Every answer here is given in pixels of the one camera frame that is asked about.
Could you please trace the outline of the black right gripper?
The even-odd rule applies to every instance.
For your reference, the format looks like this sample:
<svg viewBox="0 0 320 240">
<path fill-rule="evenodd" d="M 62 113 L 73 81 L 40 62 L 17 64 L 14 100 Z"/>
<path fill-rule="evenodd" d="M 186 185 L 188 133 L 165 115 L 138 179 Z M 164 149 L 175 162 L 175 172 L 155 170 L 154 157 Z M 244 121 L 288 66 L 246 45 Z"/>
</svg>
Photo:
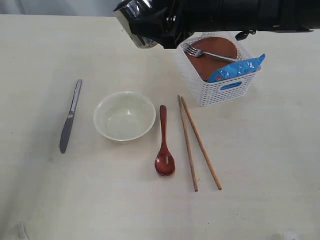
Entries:
<svg viewBox="0 0 320 240">
<path fill-rule="evenodd" d="M 175 49 L 197 32 L 214 30 L 219 0 L 154 0 L 155 10 L 136 20 L 136 34 L 150 38 L 165 49 Z"/>
</svg>

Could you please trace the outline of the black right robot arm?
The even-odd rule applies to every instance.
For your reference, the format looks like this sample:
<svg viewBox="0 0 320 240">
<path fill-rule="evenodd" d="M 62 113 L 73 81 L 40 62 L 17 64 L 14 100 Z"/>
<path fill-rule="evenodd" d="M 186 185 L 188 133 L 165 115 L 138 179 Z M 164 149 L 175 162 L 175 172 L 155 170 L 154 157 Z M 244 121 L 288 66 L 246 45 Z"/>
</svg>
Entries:
<svg viewBox="0 0 320 240">
<path fill-rule="evenodd" d="M 320 27 L 318 0 L 153 0 L 129 21 L 134 35 L 175 49 L 196 32 L 311 32 Z"/>
</svg>

